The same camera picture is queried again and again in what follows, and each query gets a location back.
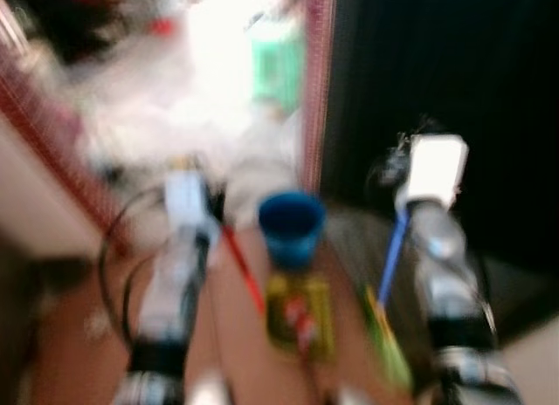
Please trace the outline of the red broom handle black cap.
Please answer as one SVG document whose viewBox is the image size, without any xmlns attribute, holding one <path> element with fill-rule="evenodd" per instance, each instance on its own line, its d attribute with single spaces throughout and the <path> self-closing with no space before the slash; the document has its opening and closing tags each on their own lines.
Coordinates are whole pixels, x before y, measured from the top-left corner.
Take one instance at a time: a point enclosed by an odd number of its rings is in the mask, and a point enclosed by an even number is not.
<svg viewBox="0 0 559 405">
<path fill-rule="evenodd" d="M 251 268 L 249 268 L 249 264 L 246 260 L 244 251 L 241 250 L 241 246 L 238 241 L 238 237 L 236 237 L 236 233 L 228 225 L 221 225 L 221 237 L 223 237 L 224 241 L 228 246 L 229 253 L 231 256 L 234 257 L 234 261 L 236 263 L 237 269 L 239 270 L 241 280 L 244 281 L 244 285 L 246 286 L 246 290 L 249 293 L 249 297 L 251 297 L 252 301 L 254 301 L 255 308 L 257 309 L 257 313 L 260 317 L 264 317 L 266 314 L 266 300 L 263 296 L 263 293 L 260 292 L 259 282 L 257 282 L 254 273 L 252 273 Z"/>
</svg>

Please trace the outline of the white floor sheet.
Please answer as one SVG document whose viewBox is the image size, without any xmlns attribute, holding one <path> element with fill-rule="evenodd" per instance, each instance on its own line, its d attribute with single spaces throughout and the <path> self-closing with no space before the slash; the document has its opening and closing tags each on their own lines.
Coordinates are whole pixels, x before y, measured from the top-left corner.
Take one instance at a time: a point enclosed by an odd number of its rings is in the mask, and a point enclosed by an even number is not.
<svg viewBox="0 0 559 405">
<path fill-rule="evenodd" d="M 162 181 L 173 162 L 226 185 L 229 204 L 252 207 L 295 189 L 300 105 L 285 113 L 252 97 L 249 27 L 296 19 L 305 0 L 67 0 L 91 46 L 64 67 L 61 90 L 79 116 L 81 165 L 123 197 Z M 178 18 L 174 37 L 148 22 Z"/>
</svg>

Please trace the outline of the blue plastic cup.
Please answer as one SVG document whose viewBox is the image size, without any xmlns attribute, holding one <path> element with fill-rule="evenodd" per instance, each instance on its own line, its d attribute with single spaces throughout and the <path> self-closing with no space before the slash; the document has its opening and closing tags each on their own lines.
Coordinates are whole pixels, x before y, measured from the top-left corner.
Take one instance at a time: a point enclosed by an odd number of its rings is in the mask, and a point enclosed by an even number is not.
<svg viewBox="0 0 559 405">
<path fill-rule="evenodd" d="M 325 224 L 325 205 L 305 192 L 279 192 L 262 201 L 257 223 L 275 268 L 310 269 Z"/>
</svg>

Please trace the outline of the yellow bottle with red label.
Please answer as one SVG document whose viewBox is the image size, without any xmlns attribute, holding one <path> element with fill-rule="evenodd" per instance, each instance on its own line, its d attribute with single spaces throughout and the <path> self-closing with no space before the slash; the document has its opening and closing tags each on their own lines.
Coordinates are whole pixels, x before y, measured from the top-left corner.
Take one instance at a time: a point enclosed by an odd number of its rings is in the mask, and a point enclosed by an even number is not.
<svg viewBox="0 0 559 405">
<path fill-rule="evenodd" d="M 311 361 L 335 359 L 330 285 L 318 272 L 276 271 L 265 285 L 265 329 L 282 352 Z"/>
</svg>

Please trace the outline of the green plastic basket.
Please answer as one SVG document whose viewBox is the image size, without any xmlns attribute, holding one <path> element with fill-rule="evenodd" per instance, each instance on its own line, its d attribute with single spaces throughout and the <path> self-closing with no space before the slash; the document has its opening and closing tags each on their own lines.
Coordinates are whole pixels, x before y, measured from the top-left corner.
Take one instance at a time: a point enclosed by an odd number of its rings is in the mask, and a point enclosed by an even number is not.
<svg viewBox="0 0 559 405">
<path fill-rule="evenodd" d="M 296 19 L 261 18 L 247 31 L 252 55 L 252 97 L 291 113 L 302 98 L 305 38 Z"/>
</svg>

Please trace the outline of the small red object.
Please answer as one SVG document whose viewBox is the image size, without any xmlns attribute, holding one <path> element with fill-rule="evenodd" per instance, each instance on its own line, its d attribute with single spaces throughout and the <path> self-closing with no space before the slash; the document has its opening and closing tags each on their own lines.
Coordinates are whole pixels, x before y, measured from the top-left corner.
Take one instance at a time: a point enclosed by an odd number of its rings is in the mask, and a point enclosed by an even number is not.
<svg viewBox="0 0 559 405">
<path fill-rule="evenodd" d="M 153 37 L 168 38 L 174 37 L 178 33 L 178 18 L 176 17 L 155 17 L 148 22 L 148 33 Z"/>
</svg>

